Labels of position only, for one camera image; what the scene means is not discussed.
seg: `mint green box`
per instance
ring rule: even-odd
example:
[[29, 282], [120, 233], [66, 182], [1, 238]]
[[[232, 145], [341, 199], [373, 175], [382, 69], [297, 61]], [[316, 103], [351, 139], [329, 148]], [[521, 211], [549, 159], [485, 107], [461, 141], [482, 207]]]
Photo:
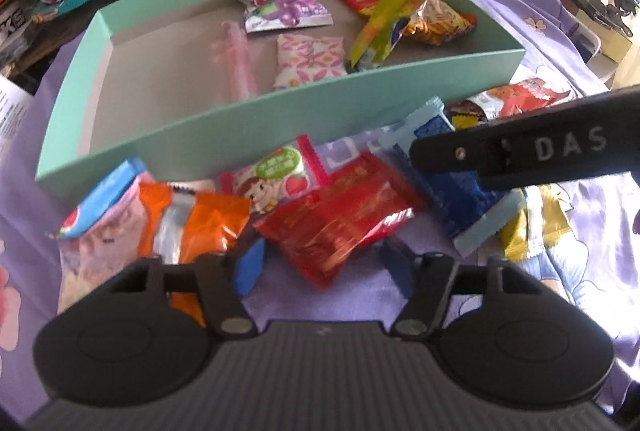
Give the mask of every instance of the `mint green box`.
[[[297, 34], [341, 36], [364, 20], [320, 0], [335, 25]], [[399, 121], [431, 96], [459, 100], [509, 82], [524, 49], [469, 0], [444, 0], [478, 18], [443, 47], [403, 39], [383, 68], [272, 91], [277, 32], [251, 34], [263, 95], [230, 103], [222, 21], [242, 21], [237, 0], [122, 0], [99, 11], [53, 109], [37, 181], [70, 206], [124, 159], [156, 180], [196, 180], [249, 164], [298, 135], [321, 144]]]

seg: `blue packet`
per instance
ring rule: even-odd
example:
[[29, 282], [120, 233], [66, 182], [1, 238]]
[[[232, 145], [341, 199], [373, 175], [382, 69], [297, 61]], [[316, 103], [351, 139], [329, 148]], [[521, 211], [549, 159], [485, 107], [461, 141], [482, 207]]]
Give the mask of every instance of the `blue packet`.
[[[444, 103], [434, 97], [407, 116], [400, 128], [380, 138], [379, 144], [393, 150], [411, 167], [409, 148], [414, 140], [454, 131], [444, 115]], [[447, 234], [463, 257], [503, 228], [525, 204], [520, 190], [482, 189], [475, 171], [425, 174], [412, 169], [412, 172], [417, 186], [435, 204]]]
[[125, 160], [80, 202], [62, 224], [57, 237], [67, 239], [82, 236], [120, 200], [133, 180], [144, 172], [146, 172], [146, 166], [139, 158]]

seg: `metal screw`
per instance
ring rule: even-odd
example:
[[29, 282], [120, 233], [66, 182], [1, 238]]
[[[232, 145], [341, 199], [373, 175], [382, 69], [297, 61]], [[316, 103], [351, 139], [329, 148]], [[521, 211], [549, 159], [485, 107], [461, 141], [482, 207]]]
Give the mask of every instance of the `metal screw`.
[[396, 332], [402, 335], [416, 337], [428, 330], [427, 325], [418, 319], [404, 319], [396, 323]]
[[254, 324], [244, 317], [232, 317], [222, 321], [220, 328], [226, 334], [242, 335], [250, 332]]

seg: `purple candy packet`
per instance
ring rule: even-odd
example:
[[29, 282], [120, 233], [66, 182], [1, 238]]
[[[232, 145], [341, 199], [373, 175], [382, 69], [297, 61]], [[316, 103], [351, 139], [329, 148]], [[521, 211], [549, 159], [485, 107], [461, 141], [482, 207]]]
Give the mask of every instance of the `purple candy packet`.
[[334, 19], [318, 0], [240, 0], [247, 32], [332, 25]]

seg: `purple fabric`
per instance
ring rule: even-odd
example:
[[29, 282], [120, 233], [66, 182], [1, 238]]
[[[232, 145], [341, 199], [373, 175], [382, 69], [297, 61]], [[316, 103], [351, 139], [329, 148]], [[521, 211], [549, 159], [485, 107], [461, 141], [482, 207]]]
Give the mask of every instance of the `purple fabric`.
[[[557, 69], [581, 95], [607, 90], [587, 68], [566, 34], [575, 29], [575, 18], [560, 0], [471, 0], [498, 21], [527, 50], [522, 64], [536, 71], [540, 66]], [[540, 29], [527, 24], [535, 22]]]
[[[591, 94], [604, 90], [586, 68], [563, 31], [571, 29], [570, 17], [557, 0], [472, 0], [487, 10], [526, 47], [525, 64], [532, 70], [545, 66], [559, 71], [577, 90]], [[537, 30], [527, 26], [531, 18]], [[544, 25], [544, 32], [538, 26]], [[23, 129], [0, 170], [0, 237], [6, 250], [0, 266], [8, 272], [10, 289], [20, 295], [19, 338], [12, 350], [2, 348], [0, 330], [0, 403], [18, 420], [25, 420], [46, 402], [31, 359], [33, 340], [57, 307], [60, 262], [47, 231], [60, 227], [66, 211], [44, 194], [33, 181], [38, 153], [53, 107], [79, 40], [65, 46], [45, 75], [25, 118]], [[343, 138], [319, 148], [328, 170], [342, 166], [359, 151], [379, 151], [375, 144], [383, 130]], [[562, 284], [567, 297], [601, 324], [615, 339], [618, 361], [601, 402], [618, 406], [630, 379], [640, 380], [638, 364], [638, 261], [634, 251], [638, 236], [630, 224], [640, 206], [638, 187], [628, 175], [563, 184], [571, 209], [568, 217], [574, 237], [568, 248], [556, 249], [522, 266], [540, 279]], [[430, 213], [420, 214], [400, 229], [415, 251], [441, 251], [456, 255], [443, 228]], [[491, 245], [466, 258], [482, 263], [492, 254]], [[245, 304], [260, 327], [269, 319], [379, 319], [387, 327], [404, 299], [372, 249], [352, 259], [335, 286], [318, 292], [303, 281], [286, 261], [268, 259], [266, 268]], [[3, 290], [0, 284], [0, 295]], [[450, 317], [478, 306], [477, 298], [452, 302]]]

